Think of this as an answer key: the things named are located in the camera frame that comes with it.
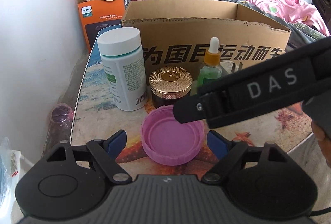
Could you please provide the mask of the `person's right hand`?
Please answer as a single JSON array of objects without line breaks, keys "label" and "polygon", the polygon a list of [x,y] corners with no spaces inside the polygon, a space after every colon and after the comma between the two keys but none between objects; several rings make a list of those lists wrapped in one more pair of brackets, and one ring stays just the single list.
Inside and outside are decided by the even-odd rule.
[{"label": "person's right hand", "polygon": [[323,156],[325,157],[328,164],[331,163],[331,141],[326,136],[325,132],[321,127],[319,127],[314,121],[311,123],[312,131],[315,138],[318,141],[318,145],[321,149]]}]

